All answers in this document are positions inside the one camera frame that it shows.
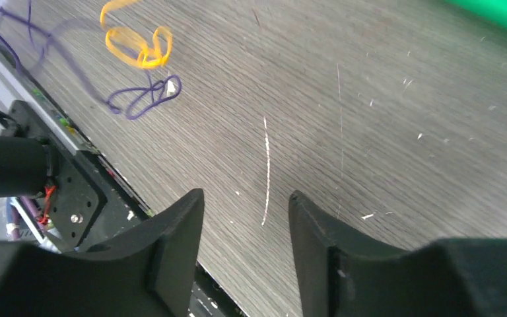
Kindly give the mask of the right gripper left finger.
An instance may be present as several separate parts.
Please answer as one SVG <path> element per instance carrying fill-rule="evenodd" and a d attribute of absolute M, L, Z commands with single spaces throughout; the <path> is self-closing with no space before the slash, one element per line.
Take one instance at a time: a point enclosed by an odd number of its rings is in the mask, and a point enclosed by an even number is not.
<path fill-rule="evenodd" d="M 0 316 L 186 316 L 203 214 L 194 189 L 87 252 L 0 241 Z"/>

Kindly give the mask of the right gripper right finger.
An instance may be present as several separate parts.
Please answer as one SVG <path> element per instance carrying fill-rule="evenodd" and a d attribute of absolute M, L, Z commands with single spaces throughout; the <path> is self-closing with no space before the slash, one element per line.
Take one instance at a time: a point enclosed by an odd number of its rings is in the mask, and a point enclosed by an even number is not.
<path fill-rule="evenodd" d="M 408 251 L 288 203 L 305 316 L 507 316 L 507 238 L 442 238 Z"/>

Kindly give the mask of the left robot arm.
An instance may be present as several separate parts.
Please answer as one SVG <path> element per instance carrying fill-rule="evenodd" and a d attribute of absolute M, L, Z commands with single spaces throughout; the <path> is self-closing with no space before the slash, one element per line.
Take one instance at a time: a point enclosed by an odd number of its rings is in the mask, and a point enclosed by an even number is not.
<path fill-rule="evenodd" d="M 0 135 L 0 197 L 36 195 L 58 170 L 59 152 L 53 145 Z"/>

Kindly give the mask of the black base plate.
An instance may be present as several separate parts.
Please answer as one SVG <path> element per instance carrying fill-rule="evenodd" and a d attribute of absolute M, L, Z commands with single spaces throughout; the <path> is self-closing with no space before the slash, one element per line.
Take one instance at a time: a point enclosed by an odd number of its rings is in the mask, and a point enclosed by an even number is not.
<path fill-rule="evenodd" d="M 154 216 L 149 216 L 102 166 L 98 155 L 76 146 L 69 149 L 59 138 L 63 126 L 45 123 L 32 107 L 15 100 L 8 112 L 0 111 L 0 135 L 37 139 L 59 152 L 59 170 L 36 195 L 8 197 L 26 207 L 35 235 L 53 242 L 57 254 L 87 252 Z M 241 310 L 213 285 L 195 264 L 195 276 L 186 316 L 240 316 Z"/>

